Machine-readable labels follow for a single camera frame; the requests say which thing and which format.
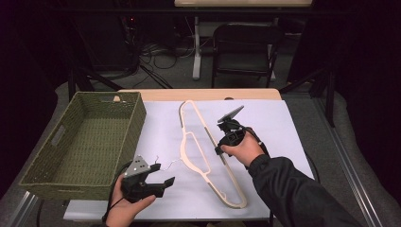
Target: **chair seat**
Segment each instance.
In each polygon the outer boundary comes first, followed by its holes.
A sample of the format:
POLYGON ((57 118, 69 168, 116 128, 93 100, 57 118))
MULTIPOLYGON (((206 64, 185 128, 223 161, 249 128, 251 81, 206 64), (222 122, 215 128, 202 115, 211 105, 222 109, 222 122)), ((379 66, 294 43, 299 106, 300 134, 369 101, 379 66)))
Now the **chair seat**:
POLYGON ((266 74, 269 69, 266 53, 224 53, 218 55, 218 71, 240 70, 266 74))

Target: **beige plastic hanger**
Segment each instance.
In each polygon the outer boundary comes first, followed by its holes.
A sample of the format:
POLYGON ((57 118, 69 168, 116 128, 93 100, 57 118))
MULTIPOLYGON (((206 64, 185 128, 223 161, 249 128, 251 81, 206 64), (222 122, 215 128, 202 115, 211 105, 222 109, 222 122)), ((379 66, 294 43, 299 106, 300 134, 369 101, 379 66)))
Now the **beige plastic hanger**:
POLYGON ((195 104, 194 101, 187 100, 187 101, 183 102, 183 104, 181 104, 180 110, 179 110, 181 127, 183 129, 183 140, 181 142, 181 147, 180 147, 181 159, 186 164, 186 166, 188 166, 191 170, 193 170, 195 172, 198 172, 203 177, 203 179, 207 182, 207 184, 209 184, 209 186, 213 189, 213 191, 216 193, 218 198, 225 205, 227 205, 228 207, 231 207, 231 208, 235 208, 235 209, 244 208, 247 205, 247 199, 245 198, 244 193, 242 192, 241 188, 239 187, 239 184, 238 184, 238 182, 237 182, 237 180, 236 180, 236 178, 235 178, 235 176, 233 174, 233 171, 230 169, 230 166, 228 165, 228 163, 226 162, 226 160, 225 160, 225 158, 224 158, 224 156, 222 154, 219 155, 220 159, 223 162, 224 166, 226 167, 226 170, 227 170, 227 172, 228 172, 228 174, 229 174, 229 176, 231 178, 231 181, 233 182, 233 184, 235 186, 235 190, 236 190, 237 194, 241 198, 241 203, 229 202, 228 199, 227 199, 227 196, 225 194, 221 193, 215 187, 215 185, 212 183, 212 181, 207 177, 207 175, 212 172, 212 169, 210 168, 209 162, 207 161, 207 159, 206 159, 206 157, 205 157, 205 155, 203 153, 203 150, 201 149, 201 146, 200 146, 200 144, 198 142, 198 139, 195 136, 195 134, 192 131, 186 131, 186 128, 185 128, 183 107, 188 103, 190 103, 193 106, 193 108, 195 109, 195 111, 196 111, 196 113, 198 115, 198 118, 200 119, 201 124, 203 125, 204 129, 206 130, 206 133, 208 134, 210 140, 212 141, 213 146, 214 147, 217 146, 217 143, 216 143, 215 139, 213 138, 212 134, 210 133, 209 129, 207 128, 207 125, 206 125, 205 121, 203 120, 203 117, 201 116, 201 113, 200 113, 197 105, 195 104), (201 169, 199 169, 197 166, 195 166, 188 159, 188 156, 186 155, 185 145, 186 145, 186 137, 188 135, 190 135, 190 136, 192 136, 194 138, 194 140, 195 140, 195 142, 197 144, 197 147, 198 147, 198 149, 200 151, 200 154, 201 154, 204 162, 207 164, 208 170, 206 172, 203 172, 201 169))

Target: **chair backrest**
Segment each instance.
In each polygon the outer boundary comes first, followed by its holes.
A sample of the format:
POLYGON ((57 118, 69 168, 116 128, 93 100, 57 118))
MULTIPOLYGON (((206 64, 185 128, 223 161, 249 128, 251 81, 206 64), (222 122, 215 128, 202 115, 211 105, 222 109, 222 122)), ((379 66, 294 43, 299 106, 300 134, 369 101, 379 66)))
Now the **chair backrest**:
POLYGON ((278 44, 283 37, 278 26, 230 23, 215 30, 213 46, 217 52, 266 52, 268 44, 278 44))

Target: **gray carpet floor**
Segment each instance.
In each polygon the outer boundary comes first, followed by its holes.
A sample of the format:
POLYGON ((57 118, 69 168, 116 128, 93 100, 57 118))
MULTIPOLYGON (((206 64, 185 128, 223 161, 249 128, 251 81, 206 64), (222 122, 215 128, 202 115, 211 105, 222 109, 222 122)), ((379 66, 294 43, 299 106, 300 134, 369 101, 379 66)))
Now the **gray carpet floor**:
MULTIPOLYGON (((207 41, 202 49, 202 61, 200 70, 200 79, 192 79, 193 55, 186 58, 178 58, 174 63, 174 58, 168 55, 160 55, 153 57, 143 57, 143 64, 149 62, 148 68, 165 78, 173 88, 210 88, 211 84, 211 51, 210 41, 207 41), (170 67, 169 69, 160 69, 159 67, 170 67)), ((282 88, 286 86, 288 69, 291 63, 297 45, 296 37, 286 38, 275 67, 276 79, 270 84, 272 88, 282 88)), ((113 77, 116 74, 107 73, 105 77, 113 77)), ((139 70, 136 74, 114 82, 120 84, 124 88, 161 88, 146 73, 139 70)), ((234 88, 234 87, 263 87, 265 81, 263 79, 225 79, 224 77, 217 79, 217 87, 234 88)), ((94 81, 94 86, 98 91, 110 90, 103 84, 94 81)), ((330 129, 327 128, 325 119, 319 114, 321 111, 320 103, 323 99, 310 98, 307 94, 309 84, 305 84, 293 92, 283 95, 283 100, 288 104, 291 116, 293 118, 297 132, 299 133, 301 142, 305 152, 311 157, 319 172, 322 185, 362 224, 362 226, 370 226, 369 221, 361 209, 355 196, 355 191, 350 187, 344 172, 340 165, 337 144, 330 135, 330 129)), ((39 150, 46 136, 60 119, 61 114, 68 104, 67 85, 63 84, 57 89, 59 95, 59 103, 53 118, 49 122, 44 131, 43 136, 38 141, 37 146, 32 151, 32 155, 26 161, 26 165, 22 169, 20 175, 15 179, 14 184, 9 188, 7 194, 0 201, 0 225, 6 226, 13 220, 13 214, 17 209, 21 198, 25 191, 20 188, 17 183, 25 172, 26 167, 33 159, 33 155, 39 150)), ((373 171, 366 164, 363 156, 357 148, 355 136, 352 131, 351 124, 346 112, 346 102, 343 98, 336 94, 334 121, 336 124, 336 132, 340 140, 348 152, 350 160, 357 174, 366 188, 373 207, 377 212, 381 221, 381 226, 399 226, 401 223, 401 209, 393 198, 382 188, 373 171)), ((40 203, 36 202, 33 209, 27 215, 23 226, 36 226, 36 218, 40 203)), ((94 223, 80 223, 66 221, 62 219, 66 207, 63 201, 45 201, 41 209, 41 225, 42 226, 92 226, 94 223)), ((274 226, 281 226, 276 221, 274 226)))

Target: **person's right hand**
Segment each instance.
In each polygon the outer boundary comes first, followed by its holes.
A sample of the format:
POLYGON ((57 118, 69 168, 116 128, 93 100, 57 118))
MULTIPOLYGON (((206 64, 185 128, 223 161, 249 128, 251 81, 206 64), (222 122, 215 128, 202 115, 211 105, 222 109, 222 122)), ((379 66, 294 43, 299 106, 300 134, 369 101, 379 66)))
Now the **person's right hand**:
POLYGON ((244 139, 239 145, 234 147, 221 145, 220 148, 227 154, 234 155, 239 162, 247 167, 257 156, 264 154, 256 139, 249 132, 245 133, 244 139))

